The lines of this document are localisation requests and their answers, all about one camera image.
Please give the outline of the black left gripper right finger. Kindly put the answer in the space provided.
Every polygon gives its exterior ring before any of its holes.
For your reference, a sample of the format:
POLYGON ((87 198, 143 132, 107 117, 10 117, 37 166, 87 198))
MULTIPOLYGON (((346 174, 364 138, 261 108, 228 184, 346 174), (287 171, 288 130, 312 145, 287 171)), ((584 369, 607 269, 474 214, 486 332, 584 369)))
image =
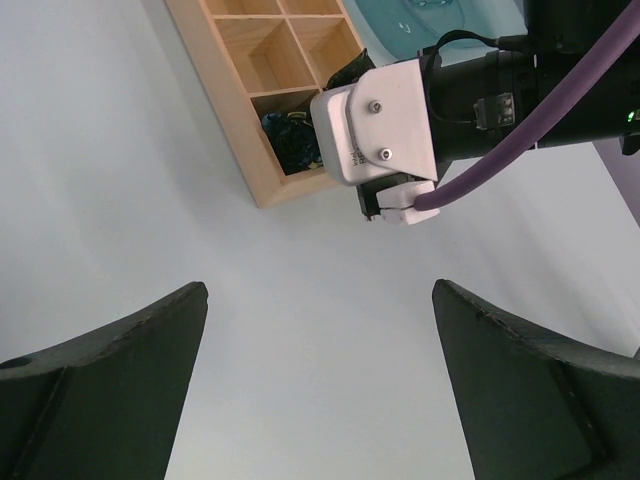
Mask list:
POLYGON ((460 285, 432 290, 477 479, 636 479, 639 357, 593 347, 460 285))

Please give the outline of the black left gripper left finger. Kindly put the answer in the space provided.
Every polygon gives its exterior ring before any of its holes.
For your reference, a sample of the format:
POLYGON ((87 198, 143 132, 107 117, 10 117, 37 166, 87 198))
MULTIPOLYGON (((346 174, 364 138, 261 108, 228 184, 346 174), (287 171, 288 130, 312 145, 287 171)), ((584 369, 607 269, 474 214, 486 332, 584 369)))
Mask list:
POLYGON ((162 479, 208 311, 191 282, 1 364, 4 479, 162 479))

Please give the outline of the blue yellow patterned tie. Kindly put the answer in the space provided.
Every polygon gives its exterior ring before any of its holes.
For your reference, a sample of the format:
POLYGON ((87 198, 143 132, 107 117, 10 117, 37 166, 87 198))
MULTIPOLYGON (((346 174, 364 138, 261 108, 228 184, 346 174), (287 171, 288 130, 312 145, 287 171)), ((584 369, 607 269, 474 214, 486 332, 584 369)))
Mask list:
POLYGON ((285 175, 324 166, 309 110, 268 113, 261 126, 285 175))

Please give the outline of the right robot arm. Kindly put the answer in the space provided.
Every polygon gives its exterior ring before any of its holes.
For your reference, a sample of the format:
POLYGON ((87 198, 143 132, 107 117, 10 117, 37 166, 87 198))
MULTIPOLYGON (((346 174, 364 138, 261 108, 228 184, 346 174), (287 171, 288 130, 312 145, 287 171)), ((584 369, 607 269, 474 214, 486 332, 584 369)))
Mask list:
MULTIPOLYGON (((626 1, 526 1, 523 34, 451 30, 420 58, 439 163, 482 157, 520 125, 628 7, 626 1)), ((538 148, 617 139, 639 151, 639 43, 633 41, 538 148)))

